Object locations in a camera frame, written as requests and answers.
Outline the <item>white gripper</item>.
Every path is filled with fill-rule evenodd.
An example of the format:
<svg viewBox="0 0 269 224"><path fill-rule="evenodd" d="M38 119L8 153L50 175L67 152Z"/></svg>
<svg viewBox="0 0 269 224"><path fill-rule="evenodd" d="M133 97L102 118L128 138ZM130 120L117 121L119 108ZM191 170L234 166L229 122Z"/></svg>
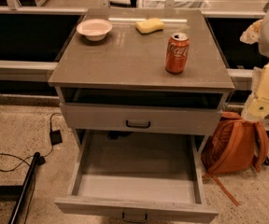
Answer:
<svg viewBox="0 0 269 224"><path fill-rule="evenodd" d="M250 121L263 120L269 115L269 64L261 70L261 77L255 97L249 96L244 104L241 117Z"/></svg>

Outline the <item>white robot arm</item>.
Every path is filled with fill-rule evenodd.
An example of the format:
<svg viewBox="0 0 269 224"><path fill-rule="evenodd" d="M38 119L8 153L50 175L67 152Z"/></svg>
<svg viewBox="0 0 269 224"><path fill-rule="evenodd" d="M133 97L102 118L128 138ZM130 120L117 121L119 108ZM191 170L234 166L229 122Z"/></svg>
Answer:
<svg viewBox="0 0 269 224"><path fill-rule="evenodd" d="M240 36L246 44L257 43L259 53L269 58L269 9L263 19L253 22ZM269 62L263 68L254 68L252 73L251 95L247 98L242 117L248 120L261 120L269 115Z"/></svg>

